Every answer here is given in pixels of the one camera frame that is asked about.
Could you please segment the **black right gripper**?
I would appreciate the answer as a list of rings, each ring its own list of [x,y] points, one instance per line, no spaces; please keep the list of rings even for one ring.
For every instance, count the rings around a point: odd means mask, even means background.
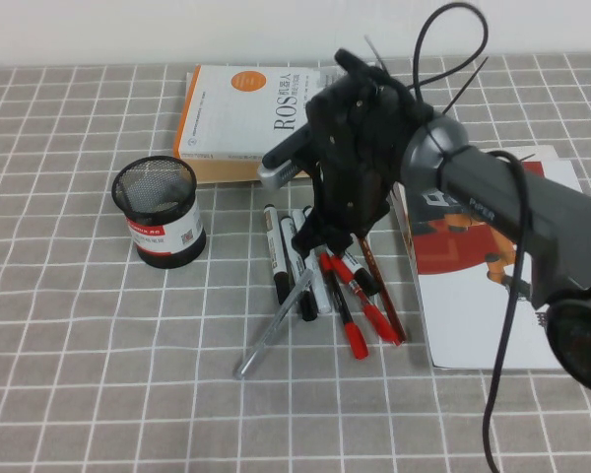
[[[382,68],[344,48],[335,61],[345,75],[306,106],[320,175],[314,208],[294,217],[293,247],[302,257],[323,244],[343,255],[352,234],[366,235],[389,212],[403,155],[431,119],[431,106]]]

